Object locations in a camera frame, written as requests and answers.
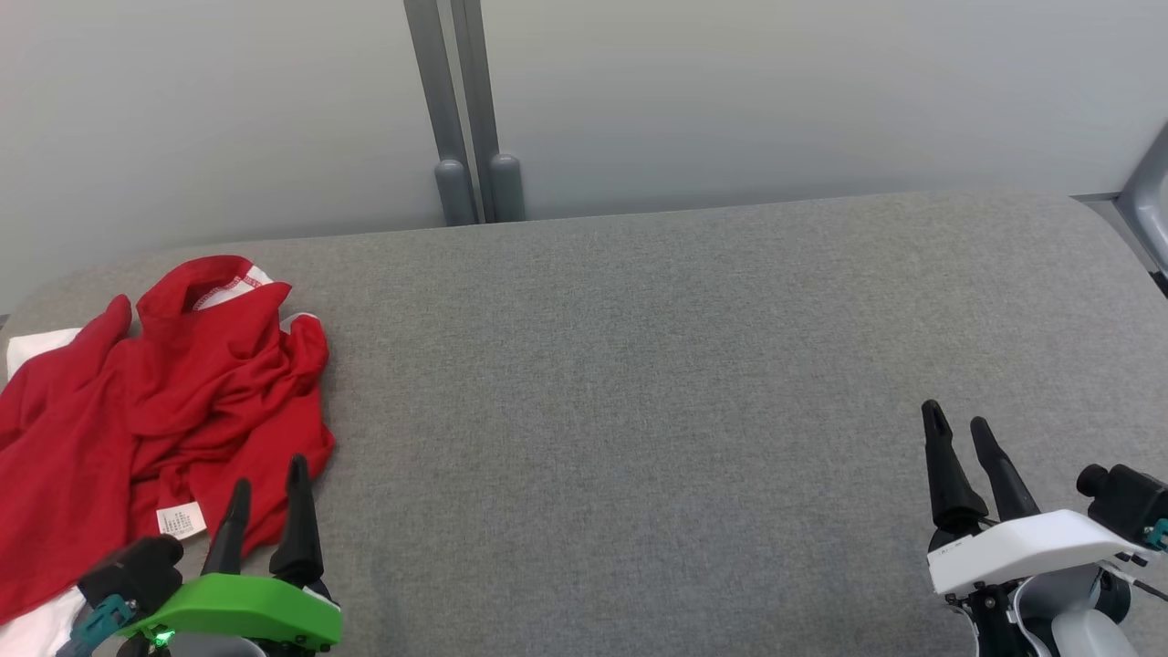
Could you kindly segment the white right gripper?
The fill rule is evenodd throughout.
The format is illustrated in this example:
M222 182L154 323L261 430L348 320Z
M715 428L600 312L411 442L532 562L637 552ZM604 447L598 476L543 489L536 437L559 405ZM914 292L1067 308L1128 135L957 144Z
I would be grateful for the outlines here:
M976 416L969 429L1000 521L980 533L988 509L955 456L943 407L925 401L922 419L936 527L929 573L934 592L967 618L976 656L1134 656L1121 621L1101 608L1104 583L1122 599L1139 581L1114 558L1148 549L1089 516L1042 513L988 420Z

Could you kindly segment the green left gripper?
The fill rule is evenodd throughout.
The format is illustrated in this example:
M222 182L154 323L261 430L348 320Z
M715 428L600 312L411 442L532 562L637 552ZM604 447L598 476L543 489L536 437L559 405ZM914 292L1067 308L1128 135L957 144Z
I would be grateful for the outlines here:
M158 610L117 632L128 639L139 635L155 639L171 632L260 639L326 652L342 641L343 617L338 604L312 588L324 575L324 553L318 537L317 499L308 459L296 454L288 463L287 518L267 573L274 578L241 574L251 510L251 484L239 478L225 516L210 540L203 578L181 585Z

